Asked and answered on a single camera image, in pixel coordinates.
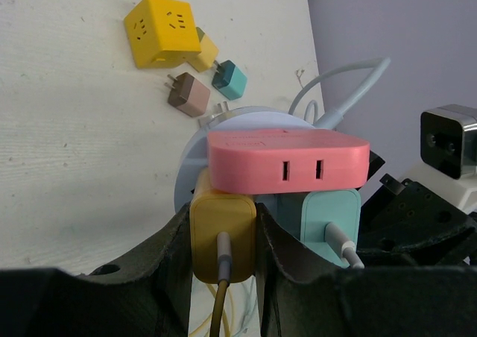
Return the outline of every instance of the small teal plug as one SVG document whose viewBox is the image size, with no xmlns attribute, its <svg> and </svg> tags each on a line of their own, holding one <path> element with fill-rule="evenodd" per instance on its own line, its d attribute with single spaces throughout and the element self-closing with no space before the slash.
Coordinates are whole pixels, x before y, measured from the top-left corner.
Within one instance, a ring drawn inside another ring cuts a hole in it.
<svg viewBox="0 0 477 337">
<path fill-rule="evenodd" d="M 227 60 L 217 64 L 212 86 L 229 100 L 236 100 L 244 94 L 247 76 L 232 61 Z"/>
<path fill-rule="evenodd" d="M 277 223 L 308 249 L 343 268 L 349 264 L 325 241 L 325 228 L 335 223 L 356 244 L 360 214 L 361 196 L 354 189 L 281 194 L 277 201 Z"/>
</svg>

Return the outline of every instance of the table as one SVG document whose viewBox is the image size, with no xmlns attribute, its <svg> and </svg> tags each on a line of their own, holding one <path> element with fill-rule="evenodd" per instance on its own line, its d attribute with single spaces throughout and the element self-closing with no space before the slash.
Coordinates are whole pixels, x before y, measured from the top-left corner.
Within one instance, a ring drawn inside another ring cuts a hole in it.
<svg viewBox="0 0 477 337">
<path fill-rule="evenodd" d="M 0 0 L 2 268 L 89 273 L 173 216 L 178 160 L 198 123 L 167 104 L 166 75 L 210 86 L 213 72 L 138 70 L 122 20 L 139 1 Z M 248 76 L 231 108 L 287 110 L 318 74 L 307 0 L 184 1 L 219 60 Z M 323 112 L 320 89 L 310 96 Z M 223 100 L 212 90 L 209 108 Z"/>
</svg>

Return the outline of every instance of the wall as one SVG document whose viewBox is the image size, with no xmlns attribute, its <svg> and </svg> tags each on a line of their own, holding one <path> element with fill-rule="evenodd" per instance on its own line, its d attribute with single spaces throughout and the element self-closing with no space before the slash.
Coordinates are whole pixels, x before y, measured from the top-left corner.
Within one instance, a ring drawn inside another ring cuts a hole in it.
<svg viewBox="0 0 477 337">
<path fill-rule="evenodd" d="M 419 159 L 422 111 L 443 104 L 477 107 L 477 0 L 309 0 L 321 72 L 372 57 L 392 59 L 386 73 L 338 129 L 370 140 L 386 166 L 404 173 Z M 366 72 L 323 84 L 325 108 L 345 98 Z"/>
</svg>

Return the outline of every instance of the pink plug adapter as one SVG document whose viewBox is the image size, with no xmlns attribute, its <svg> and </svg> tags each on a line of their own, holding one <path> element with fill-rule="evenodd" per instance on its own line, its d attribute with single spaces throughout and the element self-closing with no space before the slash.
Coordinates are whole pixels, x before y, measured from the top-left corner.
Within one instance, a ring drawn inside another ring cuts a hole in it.
<svg viewBox="0 0 477 337">
<path fill-rule="evenodd" d="M 212 186 L 236 194 L 275 194 L 363 186 L 370 143 L 333 130 L 213 131 Z"/>
</svg>

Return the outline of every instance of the large yellow cube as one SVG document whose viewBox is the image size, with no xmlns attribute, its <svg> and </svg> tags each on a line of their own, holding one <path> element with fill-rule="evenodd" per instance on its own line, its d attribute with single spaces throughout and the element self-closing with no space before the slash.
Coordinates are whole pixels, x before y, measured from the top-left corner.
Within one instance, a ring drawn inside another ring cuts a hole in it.
<svg viewBox="0 0 477 337">
<path fill-rule="evenodd" d="M 189 60 L 189 63 L 198 72 L 204 72 L 214 65 L 215 58 L 218 55 L 218 48 L 201 28 L 197 28 L 197 34 L 202 52 Z"/>
<path fill-rule="evenodd" d="M 171 68 L 200 54 L 200 40 L 189 3 L 141 0 L 124 18 L 136 66 Z"/>
</svg>

